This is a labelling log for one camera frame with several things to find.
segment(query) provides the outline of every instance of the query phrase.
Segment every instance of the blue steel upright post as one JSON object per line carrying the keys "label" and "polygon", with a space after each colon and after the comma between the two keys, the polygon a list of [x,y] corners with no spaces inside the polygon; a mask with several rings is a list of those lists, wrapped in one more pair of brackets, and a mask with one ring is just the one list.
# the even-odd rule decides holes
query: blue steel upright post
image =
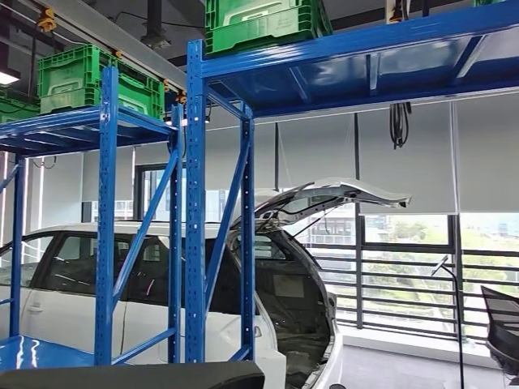
{"label": "blue steel upright post", "polygon": [[20,334],[20,299],[21,286],[21,245],[22,225],[23,225],[23,187],[25,160],[17,154],[14,165],[17,170],[14,175],[14,214],[13,215],[13,252],[11,256],[11,302],[9,312],[9,336]]}
{"label": "blue steel upright post", "polygon": [[118,77],[113,66],[103,71],[99,123],[99,217],[95,277],[94,365],[110,365],[113,300],[115,162],[118,131]]}
{"label": "blue steel upright post", "polygon": [[168,256],[168,328],[175,328],[168,339],[168,362],[178,363],[181,355],[181,299],[182,295],[182,119],[184,105],[171,108],[171,121],[178,130],[171,134],[169,152],[176,147],[178,159],[169,179],[169,253]]}
{"label": "blue steel upright post", "polygon": [[202,40],[187,44],[185,361],[205,361],[205,105]]}
{"label": "blue steel upright post", "polygon": [[241,246],[241,314],[242,348],[249,348],[244,358],[254,361],[254,317],[256,304],[254,299],[255,258],[254,258],[254,118],[252,111],[241,103],[241,108],[250,119],[240,119],[241,143],[249,144],[249,156],[242,178],[242,246]]}

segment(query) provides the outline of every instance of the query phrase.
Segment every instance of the car window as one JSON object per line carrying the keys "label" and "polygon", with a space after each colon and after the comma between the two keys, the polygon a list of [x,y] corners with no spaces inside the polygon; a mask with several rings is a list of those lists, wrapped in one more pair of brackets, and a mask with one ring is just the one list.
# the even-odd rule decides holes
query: car window
{"label": "car window", "polygon": [[[238,242],[241,245],[241,236],[238,236]],[[273,242],[270,237],[264,235],[256,235],[254,237],[254,256],[255,259],[287,260],[286,255],[281,248]]]}
{"label": "car window", "polygon": [[[126,259],[128,242],[114,242],[114,282]],[[69,293],[95,294],[97,239],[91,236],[69,235],[50,260],[42,289]]]}
{"label": "car window", "polygon": [[[205,241],[205,267],[211,260],[214,239]],[[143,244],[135,268],[130,278],[128,300],[168,305],[168,247],[156,238],[148,238]],[[182,257],[185,240],[182,239]],[[185,279],[185,260],[182,258],[182,280]],[[184,287],[181,289],[181,307],[185,306]],[[240,313],[240,275],[226,247],[221,259],[220,272],[211,301],[211,312],[223,314]]]}
{"label": "car window", "polygon": [[[44,256],[54,235],[44,237],[26,237],[21,243],[21,286],[31,284],[36,267]],[[5,247],[0,254],[0,284],[11,284],[12,245]]]}
{"label": "car window", "polygon": [[168,305],[168,250],[161,241],[147,238],[143,243],[143,248],[128,281],[128,300]]}

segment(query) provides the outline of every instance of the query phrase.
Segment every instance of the green plastic crate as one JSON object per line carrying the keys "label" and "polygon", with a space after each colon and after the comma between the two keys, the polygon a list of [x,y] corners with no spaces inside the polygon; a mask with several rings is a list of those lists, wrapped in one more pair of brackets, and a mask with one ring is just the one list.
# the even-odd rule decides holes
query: green plastic crate
{"label": "green plastic crate", "polygon": [[0,88],[0,123],[34,118],[40,113],[37,98],[8,88]]}
{"label": "green plastic crate", "polygon": [[322,0],[208,0],[205,53],[236,53],[327,36]]}
{"label": "green plastic crate", "polygon": [[164,86],[153,77],[128,66],[94,45],[83,45],[39,61],[41,113],[52,113],[101,100],[101,73],[106,66],[119,71],[119,104],[153,118],[164,114]]}

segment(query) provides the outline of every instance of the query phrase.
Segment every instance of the white suv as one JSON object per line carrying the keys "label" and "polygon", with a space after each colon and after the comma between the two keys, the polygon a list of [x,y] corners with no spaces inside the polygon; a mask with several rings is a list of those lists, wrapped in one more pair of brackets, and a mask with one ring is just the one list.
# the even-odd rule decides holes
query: white suv
{"label": "white suv", "polygon": [[[340,382],[343,363],[342,340],[335,319],[336,298],[326,291],[319,276],[319,264],[285,227],[344,203],[405,207],[409,197],[356,180],[316,182],[273,194],[256,209],[256,363],[265,373],[265,387],[269,389],[329,389]],[[115,279],[140,225],[116,224]],[[205,226],[206,265],[218,226]],[[227,236],[207,317],[206,361],[226,361],[240,346],[239,226],[236,221]],[[23,238],[22,334],[88,352],[94,349],[97,228],[57,226]],[[114,311],[113,356],[166,328],[168,232],[166,223],[150,227]],[[0,250],[0,256],[0,299],[8,298],[11,244]],[[182,292],[182,336],[184,299]],[[0,317],[0,336],[6,337],[8,306],[0,306]],[[166,361],[167,343],[163,341],[130,363]]]}

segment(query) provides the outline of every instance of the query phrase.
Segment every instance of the chair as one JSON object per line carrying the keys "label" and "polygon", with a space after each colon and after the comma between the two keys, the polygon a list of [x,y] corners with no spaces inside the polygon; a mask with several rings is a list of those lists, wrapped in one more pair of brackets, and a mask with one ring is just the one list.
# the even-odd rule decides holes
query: chair
{"label": "chair", "polygon": [[505,373],[519,375],[519,298],[482,286],[488,314],[487,347]]}

